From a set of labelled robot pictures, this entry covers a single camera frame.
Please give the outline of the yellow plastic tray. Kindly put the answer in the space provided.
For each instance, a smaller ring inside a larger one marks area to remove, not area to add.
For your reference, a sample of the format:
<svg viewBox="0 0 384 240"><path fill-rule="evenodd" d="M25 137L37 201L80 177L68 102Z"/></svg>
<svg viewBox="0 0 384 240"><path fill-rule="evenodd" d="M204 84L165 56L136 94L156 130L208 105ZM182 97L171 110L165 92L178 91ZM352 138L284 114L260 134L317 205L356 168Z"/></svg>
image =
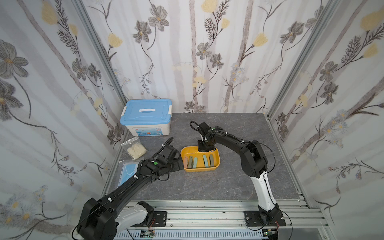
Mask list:
<svg viewBox="0 0 384 240"><path fill-rule="evenodd" d="M214 156L214 163L215 163L214 167L210 167L210 160L209 160L210 154L212 154ZM204 160L203 160L203 155L206 155L207 158L208 158L208 162L209 162L209 167L208 168L205 167ZM199 152L197 146L189 146L189 147L183 148L182 151L181 151L181 157L182 157L183 161L184 161L184 156L188 157L188 162L189 162L189 157L190 156L193 157L193 160L194 160L194 157L198 158L198 165L197 165L196 169L193 169L193 166L192 166L191 169L189 169L189 168L185 169L184 168L184 170L186 172L189 172L189 173L192 173L192 172L214 171L214 170L216 170L219 167L219 165L221 163L220 154L219 154L219 151L217 149L215 151L213 151L213 152Z"/></svg>

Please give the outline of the olive grey folding fruit knife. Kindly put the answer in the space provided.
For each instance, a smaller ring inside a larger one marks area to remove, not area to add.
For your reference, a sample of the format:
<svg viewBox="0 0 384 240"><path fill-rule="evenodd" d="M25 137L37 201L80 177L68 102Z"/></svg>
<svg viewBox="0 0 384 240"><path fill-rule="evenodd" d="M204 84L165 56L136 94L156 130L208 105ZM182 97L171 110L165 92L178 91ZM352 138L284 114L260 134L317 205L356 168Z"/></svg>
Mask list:
<svg viewBox="0 0 384 240"><path fill-rule="evenodd" d="M214 167L215 166L215 163L214 163L214 156L212 154L210 154L209 156L209 160L210 160L210 167Z"/></svg>

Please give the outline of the teal folding fruit knife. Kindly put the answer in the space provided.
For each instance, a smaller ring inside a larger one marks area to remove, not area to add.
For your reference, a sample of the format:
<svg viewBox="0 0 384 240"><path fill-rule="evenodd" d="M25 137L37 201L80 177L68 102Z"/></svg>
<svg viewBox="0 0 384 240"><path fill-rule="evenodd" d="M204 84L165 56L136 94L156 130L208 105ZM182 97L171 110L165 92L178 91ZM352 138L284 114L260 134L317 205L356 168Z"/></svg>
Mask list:
<svg viewBox="0 0 384 240"><path fill-rule="evenodd" d="M208 168L209 167L209 162L208 162L208 158L207 158L206 155L203 155L203 160L204 160L205 167Z"/></svg>

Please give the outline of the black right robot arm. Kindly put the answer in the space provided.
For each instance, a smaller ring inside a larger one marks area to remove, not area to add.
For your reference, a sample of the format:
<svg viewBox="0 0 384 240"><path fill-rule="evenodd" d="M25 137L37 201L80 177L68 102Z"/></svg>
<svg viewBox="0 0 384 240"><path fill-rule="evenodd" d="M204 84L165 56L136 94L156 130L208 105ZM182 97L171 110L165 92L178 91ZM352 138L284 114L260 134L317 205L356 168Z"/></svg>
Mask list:
<svg viewBox="0 0 384 240"><path fill-rule="evenodd" d="M190 127L201 135L201 139L198 141L199 152L213 152L216 150L216 145L219 144L239 155L242 170L251 178L258 196L261 223L266 226L276 222L282 211L269 184L268 160L262 148L264 144L256 140L240 139L219 126L211 128L205 122L198 124L191 121Z"/></svg>

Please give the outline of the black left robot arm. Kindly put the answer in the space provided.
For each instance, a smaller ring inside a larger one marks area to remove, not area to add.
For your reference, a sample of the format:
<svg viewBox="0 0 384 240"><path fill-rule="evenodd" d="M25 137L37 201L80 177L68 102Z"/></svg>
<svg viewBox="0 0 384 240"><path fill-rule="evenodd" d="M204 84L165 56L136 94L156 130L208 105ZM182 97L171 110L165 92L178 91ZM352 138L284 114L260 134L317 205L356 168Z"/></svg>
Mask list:
<svg viewBox="0 0 384 240"><path fill-rule="evenodd" d="M73 232L84 240L112 240L123 228L147 226L154 212L149 204L141 201L133 210L125 211L124 208L145 186L181 170L183 160L180 152L171 145L172 141L173 138L167 139L152 157L140 161L134 175L117 189L99 200L89 199Z"/></svg>

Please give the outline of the pink folding fruit knife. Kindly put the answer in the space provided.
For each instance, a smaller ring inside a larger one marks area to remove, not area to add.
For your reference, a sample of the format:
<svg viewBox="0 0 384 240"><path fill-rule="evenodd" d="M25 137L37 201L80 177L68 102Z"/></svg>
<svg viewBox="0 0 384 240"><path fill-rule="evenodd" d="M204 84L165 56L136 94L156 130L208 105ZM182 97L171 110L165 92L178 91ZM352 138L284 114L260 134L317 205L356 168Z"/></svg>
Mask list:
<svg viewBox="0 0 384 240"><path fill-rule="evenodd" d="M187 156L184 156L184 168L185 169L188 168L188 157Z"/></svg>

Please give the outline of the grey-green folding fruit knife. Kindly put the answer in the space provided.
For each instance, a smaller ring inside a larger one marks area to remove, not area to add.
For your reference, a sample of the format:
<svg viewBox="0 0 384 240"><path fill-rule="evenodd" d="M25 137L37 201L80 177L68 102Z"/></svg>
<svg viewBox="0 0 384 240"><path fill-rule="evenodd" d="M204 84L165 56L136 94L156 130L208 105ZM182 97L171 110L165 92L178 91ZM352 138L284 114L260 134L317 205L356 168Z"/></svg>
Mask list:
<svg viewBox="0 0 384 240"><path fill-rule="evenodd" d="M193 157L190 156L190 157L189 157L189 162L188 162L188 168L191 169L192 166L193 166Z"/></svg>

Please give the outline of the blue lid storage box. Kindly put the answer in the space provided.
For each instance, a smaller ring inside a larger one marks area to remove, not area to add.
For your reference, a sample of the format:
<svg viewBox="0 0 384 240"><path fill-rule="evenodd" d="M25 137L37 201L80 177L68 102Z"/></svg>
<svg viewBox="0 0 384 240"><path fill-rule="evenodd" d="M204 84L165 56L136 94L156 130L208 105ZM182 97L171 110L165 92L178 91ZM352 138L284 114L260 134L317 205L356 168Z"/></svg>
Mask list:
<svg viewBox="0 0 384 240"><path fill-rule="evenodd" d="M172 108L170 99L130 100L123 109L120 124L135 137L167 136Z"/></svg>

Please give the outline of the bag of white gloves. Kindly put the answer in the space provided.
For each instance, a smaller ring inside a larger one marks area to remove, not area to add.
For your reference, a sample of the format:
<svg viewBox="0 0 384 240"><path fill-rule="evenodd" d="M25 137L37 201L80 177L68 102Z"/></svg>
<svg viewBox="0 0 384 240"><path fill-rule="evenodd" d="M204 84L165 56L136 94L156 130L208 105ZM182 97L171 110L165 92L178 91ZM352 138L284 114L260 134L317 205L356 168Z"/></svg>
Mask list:
<svg viewBox="0 0 384 240"><path fill-rule="evenodd" d="M128 153L133 161L140 159L147 153L147 149L142 145L138 136L123 142L121 147Z"/></svg>

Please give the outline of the blue face mask pack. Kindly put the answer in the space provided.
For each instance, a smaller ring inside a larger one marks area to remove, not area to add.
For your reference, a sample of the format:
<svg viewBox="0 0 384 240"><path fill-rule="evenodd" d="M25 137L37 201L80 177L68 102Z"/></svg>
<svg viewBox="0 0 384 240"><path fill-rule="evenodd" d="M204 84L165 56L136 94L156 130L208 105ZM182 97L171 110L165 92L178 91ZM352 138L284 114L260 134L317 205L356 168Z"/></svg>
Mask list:
<svg viewBox="0 0 384 240"><path fill-rule="evenodd" d="M138 169L138 163L123 163L121 174L118 181L118 187L133 177Z"/></svg>

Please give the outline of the small circuit board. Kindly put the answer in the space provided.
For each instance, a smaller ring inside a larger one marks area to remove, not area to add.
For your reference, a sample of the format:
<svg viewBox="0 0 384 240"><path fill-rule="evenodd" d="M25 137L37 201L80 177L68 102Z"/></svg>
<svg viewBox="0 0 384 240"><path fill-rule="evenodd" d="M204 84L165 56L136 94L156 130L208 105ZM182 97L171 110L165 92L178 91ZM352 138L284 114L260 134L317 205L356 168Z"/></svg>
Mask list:
<svg viewBox="0 0 384 240"><path fill-rule="evenodd" d="M144 230L142 230L141 232L140 232L140 238L153 238L153 237L155 237L155 231L153 231L153 230L146 230L146 231L144 231Z"/></svg>

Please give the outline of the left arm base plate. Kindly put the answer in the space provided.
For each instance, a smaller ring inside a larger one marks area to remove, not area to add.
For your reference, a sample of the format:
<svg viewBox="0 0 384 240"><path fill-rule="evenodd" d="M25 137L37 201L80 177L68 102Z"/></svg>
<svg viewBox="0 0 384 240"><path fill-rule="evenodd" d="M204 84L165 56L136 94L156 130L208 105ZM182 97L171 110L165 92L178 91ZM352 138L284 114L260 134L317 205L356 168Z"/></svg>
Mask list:
<svg viewBox="0 0 384 240"><path fill-rule="evenodd" d="M154 211L153 213L150 213L142 223L133 225L133 227L166 227L168 219L167 215L167 211Z"/></svg>

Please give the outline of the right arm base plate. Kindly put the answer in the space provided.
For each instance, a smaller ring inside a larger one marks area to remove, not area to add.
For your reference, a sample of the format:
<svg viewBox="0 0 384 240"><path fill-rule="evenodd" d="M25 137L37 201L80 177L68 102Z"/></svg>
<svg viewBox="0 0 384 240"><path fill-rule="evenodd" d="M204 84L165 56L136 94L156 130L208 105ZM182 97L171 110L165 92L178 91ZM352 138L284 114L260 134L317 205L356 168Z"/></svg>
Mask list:
<svg viewBox="0 0 384 240"><path fill-rule="evenodd" d="M287 225L282 212L267 214L260 211L244 211L244 218L248 227L285 227Z"/></svg>

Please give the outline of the aluminium frame rail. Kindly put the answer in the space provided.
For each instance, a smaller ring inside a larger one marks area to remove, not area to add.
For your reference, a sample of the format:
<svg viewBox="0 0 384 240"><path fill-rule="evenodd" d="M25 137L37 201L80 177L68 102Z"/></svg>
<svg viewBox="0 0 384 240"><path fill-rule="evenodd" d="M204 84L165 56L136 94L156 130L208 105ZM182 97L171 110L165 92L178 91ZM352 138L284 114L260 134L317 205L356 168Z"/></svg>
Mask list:
<svg viewBox="0 0 384 240"><path fill-rule="evenodd" d="M250 227L246 211L256 200L148 201L155 211L167 212L165 227L154 226L156 240L266 240L264 232L277 230L280 240L333 240L322 211L303 199L280 200L285 226Z"/></svg>

